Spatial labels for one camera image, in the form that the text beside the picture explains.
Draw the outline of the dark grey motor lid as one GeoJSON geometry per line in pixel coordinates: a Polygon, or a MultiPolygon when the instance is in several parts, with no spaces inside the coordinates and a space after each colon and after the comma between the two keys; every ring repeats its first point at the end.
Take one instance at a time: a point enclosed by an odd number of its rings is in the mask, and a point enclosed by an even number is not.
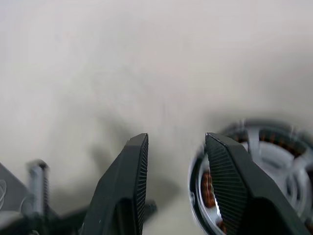
{"type": "MultiPolygon", "coordinates": [[[[30,188],[0,164],[0,235],[80,235],[90,204],[58,217],[48,205],[47,164],[33,161],[30,188]]],[[[145,201],[144,222],[157,210],[145,201]]]]}

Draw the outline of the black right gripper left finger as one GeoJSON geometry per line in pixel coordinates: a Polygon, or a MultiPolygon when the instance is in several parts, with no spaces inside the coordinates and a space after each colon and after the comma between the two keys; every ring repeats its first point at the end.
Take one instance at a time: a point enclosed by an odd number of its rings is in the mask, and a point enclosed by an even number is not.
{"type": "Polygon", "coordinates": [[[100,178],[80,235],[142,235],[148,134],[130,138],[100,178]]]}

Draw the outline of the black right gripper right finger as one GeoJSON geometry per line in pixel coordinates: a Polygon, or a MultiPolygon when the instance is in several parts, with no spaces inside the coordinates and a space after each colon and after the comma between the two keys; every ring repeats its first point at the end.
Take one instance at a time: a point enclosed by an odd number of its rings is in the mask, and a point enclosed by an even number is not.
{"type": "Polygon", "coordinates": [[[277,184],[240,143],[207,133],[205,149],[227,235],[311,235],[277,184]]]}

